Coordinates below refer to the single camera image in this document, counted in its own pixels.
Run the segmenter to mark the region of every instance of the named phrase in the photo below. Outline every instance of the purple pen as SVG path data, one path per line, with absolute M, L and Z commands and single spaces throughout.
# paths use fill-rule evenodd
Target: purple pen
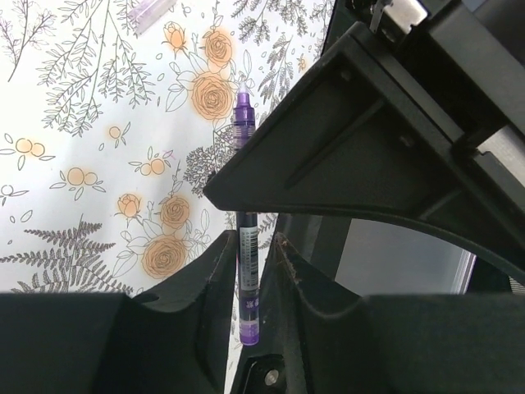
M 234 108 L 234 148 L 239 151 L 255 131 L 255 110 L 249 103 L 246 85 L 241 83 Z M 245 346 L 259 342 L 259 264 L 258 228 L 256 213 L 237 213 L 239 246 L 237 270 L 239 273 L 240 341 Z

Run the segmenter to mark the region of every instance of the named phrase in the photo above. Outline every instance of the orange rose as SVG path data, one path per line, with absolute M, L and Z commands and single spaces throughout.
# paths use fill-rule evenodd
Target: orange rose
M 204 119 L 224 119 L 231 113 L 233 92 L 226 80 L 212 72 L 204 72 L 194 80 L 191 100 Z
M 186 254 L 182 241 L 174 236 L 158 236 L 144 251 L 142 266 L 150 277 L 163 279 L 184 266 Z
M 123 195 L 118 199 L 118 209 L 127 218 L 134 218 L 140 211 L 140 200 L 136 195 Z
M 184 30 L 175 22 L 168 22 L 164 26 L 164 35 L 166 40 L 173 47 L 175 52 L 185 50 Z
M 231 60 L 231 41 L 227 35 L 218 31 L 210 32 L 204 35 L 206 42 L 204 44 L 204 53 L 208 58 L 208 67 L 211 72 L 219 72 Z
M 180 229 L 189 218 L 188 201 L 172 196 L 161 208 L 161 222 L 175 230 Z

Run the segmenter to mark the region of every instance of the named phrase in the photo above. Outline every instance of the pen cap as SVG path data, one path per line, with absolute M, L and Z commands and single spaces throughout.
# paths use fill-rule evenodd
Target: pen cap
M 237 105 L 234 108 L 234 148 L 241 149 L 255 132 L 255 110 L 250 105 L 249 93 L 244 83 L 237 92 Z
M 137 36 L 142 35 L 176 3 L 177 0 L 142 0 L 129 13 L 130 19 L 134 22 Z

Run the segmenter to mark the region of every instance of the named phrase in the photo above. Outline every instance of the metal bracket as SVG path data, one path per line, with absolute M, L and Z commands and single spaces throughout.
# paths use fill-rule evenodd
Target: metal bracket
M 405 34 L 408 35 L 413 27 L 418 26 L 428 17 L 427 10 L 418 0 L 377 0 L 373 8 L 370 30 L 373 33 L 381 23 L 385 13 Z

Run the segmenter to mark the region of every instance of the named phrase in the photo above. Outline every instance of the floral wallpaper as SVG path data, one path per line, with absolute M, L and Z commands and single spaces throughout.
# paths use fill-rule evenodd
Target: floral wallpaper
M 240 82 L 260 123 L 319 57 L 333 8 L 179 0 L 137 38 L 138 3 L 0 2 L 2 291 L 136 296 L 201 255 L 235 225 L 203 186 L 233 154 Z M 276 218 L 259 218 L 261 261 Z

